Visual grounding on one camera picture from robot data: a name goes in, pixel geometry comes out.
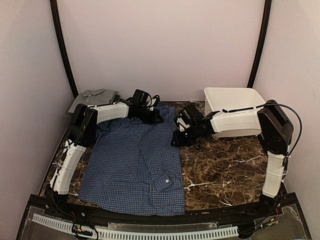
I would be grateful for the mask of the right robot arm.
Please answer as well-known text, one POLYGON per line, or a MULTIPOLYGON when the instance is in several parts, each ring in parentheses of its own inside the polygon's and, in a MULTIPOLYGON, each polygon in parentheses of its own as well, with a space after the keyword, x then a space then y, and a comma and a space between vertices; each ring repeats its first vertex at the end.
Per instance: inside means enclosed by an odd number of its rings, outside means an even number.
POLYGON ((194 103, 183 106, 171 143, 180 149, 186 208, 258 202, 258 216, 273 211, 298 143, 287 109, 274 100, 206 114, 194 103))

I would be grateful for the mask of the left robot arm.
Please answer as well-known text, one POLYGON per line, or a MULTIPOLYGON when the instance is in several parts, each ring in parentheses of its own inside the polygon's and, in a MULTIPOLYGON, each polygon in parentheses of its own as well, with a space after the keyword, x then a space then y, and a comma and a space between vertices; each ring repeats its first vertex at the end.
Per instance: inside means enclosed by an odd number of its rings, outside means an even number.
POLYGON ((71 116, 64 138, 64 150, 54 175, 45 189, 45 197, 51 202, 51 210, 60 218, 71 213, 68 199, 70 183, 79 160, 96 139, 97 125, 105 121, 137 118, 146 124, 164 121, 160 111, 128 101, 108 105, 78 104, 71 116))

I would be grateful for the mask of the blue checked long sleeve shirt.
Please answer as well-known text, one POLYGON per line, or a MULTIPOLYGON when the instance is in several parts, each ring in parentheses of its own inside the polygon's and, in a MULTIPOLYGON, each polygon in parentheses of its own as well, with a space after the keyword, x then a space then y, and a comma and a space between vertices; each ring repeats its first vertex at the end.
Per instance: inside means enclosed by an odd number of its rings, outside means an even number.
POLYGON ((180 151, 171 146, 175 109, 159 104, 162 123, 120 118, 98 124, 79 200, 139 216, 185 213, 180 151))

